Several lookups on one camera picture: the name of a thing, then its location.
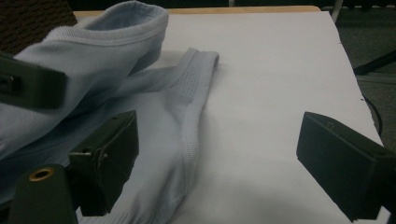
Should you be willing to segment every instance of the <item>floor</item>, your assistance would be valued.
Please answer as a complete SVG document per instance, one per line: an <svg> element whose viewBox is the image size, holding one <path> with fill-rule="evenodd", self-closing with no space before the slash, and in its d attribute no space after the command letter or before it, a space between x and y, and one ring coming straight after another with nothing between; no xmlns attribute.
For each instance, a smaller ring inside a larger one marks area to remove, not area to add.
<svg viewBox="0 0 396 224"><path fill-rule="evenodd" d="M352 67L396 50L396 8L343 8L336 26ZM357 77L361 92L375 105L383 121L381 139L396 150L396 62L368 77ZM378 119L372 110L378 127Z"/></svg>

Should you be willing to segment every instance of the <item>white surface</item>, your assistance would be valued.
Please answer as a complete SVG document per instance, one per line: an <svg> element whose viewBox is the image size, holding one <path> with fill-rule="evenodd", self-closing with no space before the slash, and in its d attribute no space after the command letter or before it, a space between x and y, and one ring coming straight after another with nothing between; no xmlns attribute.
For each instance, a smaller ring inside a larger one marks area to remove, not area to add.
<svg viewBox="0 0 396 224"><path fill-rule="evenodd" d="M171 15L154 66L177 64L188 48L220 61L195 187L171 223L350 223L296 157L305 111L380 143L330 15Z"/></svg>

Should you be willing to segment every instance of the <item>wooden table edge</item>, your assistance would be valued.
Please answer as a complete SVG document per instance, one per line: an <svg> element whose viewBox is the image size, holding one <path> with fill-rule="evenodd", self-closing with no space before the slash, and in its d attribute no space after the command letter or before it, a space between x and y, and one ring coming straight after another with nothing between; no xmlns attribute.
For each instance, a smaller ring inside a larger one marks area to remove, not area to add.
<svg viewBox="0 0 396 224"><path fill-rule="evenodd" d="M291 13L291 12L319 12L313 6L287 7L198 7L198 8L170 8L170 14L238 14L238 13ZM74 11L76 17L98 16L103 11Z"/></svg>

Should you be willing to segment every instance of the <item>fabric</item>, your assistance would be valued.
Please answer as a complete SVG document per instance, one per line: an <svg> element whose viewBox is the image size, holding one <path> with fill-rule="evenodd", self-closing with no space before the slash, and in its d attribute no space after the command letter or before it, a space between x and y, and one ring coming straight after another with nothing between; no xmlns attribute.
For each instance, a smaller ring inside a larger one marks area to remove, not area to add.
<svg viewBox="0 0 396 224"><path fill-rule="evenodd" d="M164 9L128 2L84 29L55 29L16 56L65 71L69 81L58 110L0 105L1 127L7 127L1 130L0 203L12 198L27 169L67 165L68 152L103 122L135 110L139 156L130 180L110 214L83 217L78 211L78 222L169 220L193 181L199 117L219 55L189 49L175 67L142 70L158 58L166 23ZM3 119L11 117L18 122Z"/></svg>
<svg viewBox="0 0 396 224"><path fill-rule="evenodd" d="M127 2L85 27L59 27L15 58L65 72L64 105L55 110L0 104L0 160L48 133L64 118L102 104L132 72L155 62L168 22L161 7Z"/></svg>

